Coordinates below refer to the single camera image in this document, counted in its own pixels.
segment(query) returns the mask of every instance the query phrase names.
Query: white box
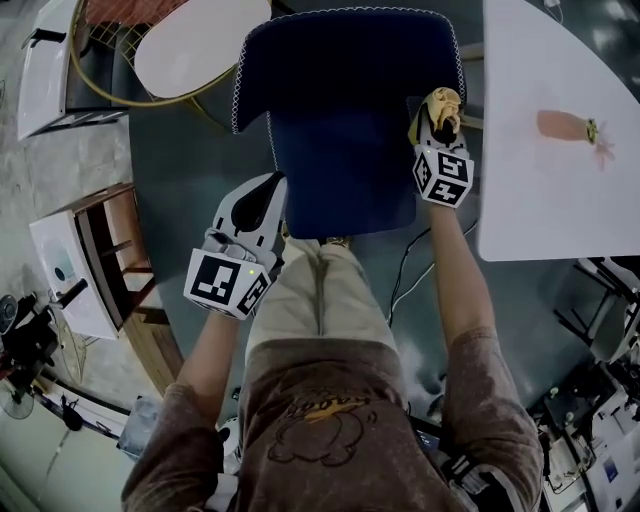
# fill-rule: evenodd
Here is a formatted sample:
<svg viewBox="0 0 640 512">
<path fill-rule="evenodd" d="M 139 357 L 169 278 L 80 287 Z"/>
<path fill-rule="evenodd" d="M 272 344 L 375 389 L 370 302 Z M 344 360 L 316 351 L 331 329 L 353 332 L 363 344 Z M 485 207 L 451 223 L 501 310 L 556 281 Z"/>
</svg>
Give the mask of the white box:
<svg viewBox="0 0 640 512">
<path fill-rule="evenodd" d="M 457 208 L 473 184 L 473 160 L 430 146 L 415 146 L 413 176 L 425 201 Z"/>
<path fill-rule="evenodd" d="M 270 285 L 259 263 L 194 249 L 184 296 L 203 308 L 244 320 Z"/>
</svg>

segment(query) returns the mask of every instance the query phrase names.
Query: khaki pants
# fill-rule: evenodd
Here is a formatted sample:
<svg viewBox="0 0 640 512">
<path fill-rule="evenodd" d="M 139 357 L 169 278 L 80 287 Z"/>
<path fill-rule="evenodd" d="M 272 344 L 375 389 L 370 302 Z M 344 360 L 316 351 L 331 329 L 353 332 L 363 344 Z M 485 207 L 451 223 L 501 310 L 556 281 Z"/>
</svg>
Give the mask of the khaki pants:
<svg viewBox="0 0 640 512">
<path fill-rule="evenodd" d="M 344 247 L 289 238 L 285 264 L 265 295 L 249 334 L 246 360 L 276 339 L 378 341 L 397 351 L 391 330 L 356 257 Z"/>
</svg>

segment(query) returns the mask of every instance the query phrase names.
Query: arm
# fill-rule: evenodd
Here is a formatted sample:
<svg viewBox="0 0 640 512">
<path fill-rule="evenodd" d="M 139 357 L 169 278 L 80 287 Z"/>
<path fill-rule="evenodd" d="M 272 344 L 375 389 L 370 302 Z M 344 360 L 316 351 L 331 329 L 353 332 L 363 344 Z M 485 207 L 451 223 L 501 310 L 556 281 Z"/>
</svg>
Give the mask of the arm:
<svg viewBox="0 0 640 512">
<path fill-rule="evenodd" d="M 178 384 L 193 390 L 198 409 L 212 423 L 222 408 L 239 325 L 235 318 L 210 313 L 178 375 Z"/>
<path fill-rule="evenodd" d="M 462 234 L 456 211 L 431 204 L 440 318 L 447 346 L 476 327 L 495 328 L 484 277 Z"/>
<path fill-rule="evenodd" d="M 541 492 L 542 450 L 495 333 L 485 280 L 455 210 L 430 206 L 440 316 L 449 353 L 443 430 L 462 453 L 506 476 L 524 510 Z"/>
<path fill-rule="evenodd" d="M 214 493 L 224 492 L 218 485 L 224 454 L 215 423 L 238 324 L 223 315 L 209 315 L 177 383 L 167 388 L 151 440 L 125 484 L 125 511 L 201 510 Z"/>
</svg>

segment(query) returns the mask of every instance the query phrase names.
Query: blue chair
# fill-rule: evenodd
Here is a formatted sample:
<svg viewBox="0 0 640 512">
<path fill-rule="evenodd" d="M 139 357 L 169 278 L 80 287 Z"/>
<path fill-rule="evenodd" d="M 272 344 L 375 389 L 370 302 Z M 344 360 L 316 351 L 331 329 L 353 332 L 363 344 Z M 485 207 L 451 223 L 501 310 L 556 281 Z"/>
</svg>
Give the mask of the blue chair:
<svg viewBox="0 0 640 512">
<path fill-rule="evenodd" d="M 386 231 L 415 219 L 409 97 L 450 87 L 466 101 L 451 23 L 405 8 L 275 18 L 244 43 L 232 127 L 267 113 L 296 238 Z"/>
</svg>

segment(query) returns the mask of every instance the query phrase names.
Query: brown t-shirt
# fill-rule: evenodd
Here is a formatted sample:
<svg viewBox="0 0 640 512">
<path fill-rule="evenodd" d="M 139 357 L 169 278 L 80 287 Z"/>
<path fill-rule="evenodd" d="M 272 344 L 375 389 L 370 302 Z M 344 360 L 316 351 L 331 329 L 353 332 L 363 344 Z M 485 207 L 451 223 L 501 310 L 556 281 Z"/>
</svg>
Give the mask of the brown t-shirt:
<svg viewBox="0 0 640 512">
<path fill-rule="evenodd" d="M 266 342 L 245 375 L 237 477 L 221 475 L 214 426 L 190 389 L 174 385 L 124 488 L 124 509 L 472 510 L 423 452 L 403 406 L 400 361 L 382 343 Z M 442 432 L 496 473 L 516 510 L 533 510 L 542 451 L 493 331 L 476 329 L 452 344 Z"/>
</svg>

